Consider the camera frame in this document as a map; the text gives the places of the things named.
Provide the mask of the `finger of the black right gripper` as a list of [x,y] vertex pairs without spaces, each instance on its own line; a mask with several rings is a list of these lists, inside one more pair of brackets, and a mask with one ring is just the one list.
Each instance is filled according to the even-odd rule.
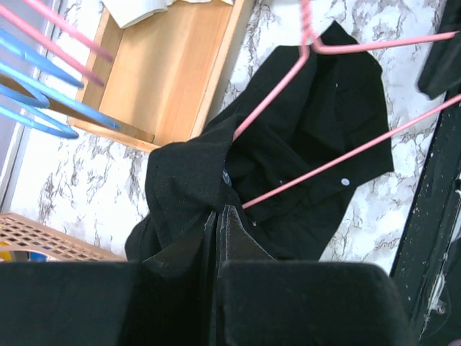
[[455,31],[453,38],[432,43],[420,73],[417,86],[430,99],[460,84],[460,0],[448,0],[437,33]]

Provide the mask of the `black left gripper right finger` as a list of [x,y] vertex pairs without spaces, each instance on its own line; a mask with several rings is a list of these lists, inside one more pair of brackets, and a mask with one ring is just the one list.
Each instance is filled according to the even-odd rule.
[[412,345],[398,290],[378,266],[277,261],[227,205],[216,226],[218,345]]

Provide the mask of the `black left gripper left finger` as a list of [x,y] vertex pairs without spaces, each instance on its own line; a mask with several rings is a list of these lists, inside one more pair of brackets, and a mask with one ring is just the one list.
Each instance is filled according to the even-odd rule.
[[3,345],[213,345],[215,222],[145,261],[1,265]]

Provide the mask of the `black button shirt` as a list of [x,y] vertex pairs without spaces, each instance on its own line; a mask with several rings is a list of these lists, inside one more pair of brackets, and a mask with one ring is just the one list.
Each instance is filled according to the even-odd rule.
[[295,46],[275,48],[200,136],[151,152],[145,183],[149,212],[127,238],[129,260],[146,260],[224,205],[240,206],[277,187],[284,191],[241,212],[243,225],[276,259],[318,260],[355,190],[393,171],[391,144],[383,141],[290,185],[388,131],[382,68],[366,52],[311,53],[277,98],[233,137],[298,56]]

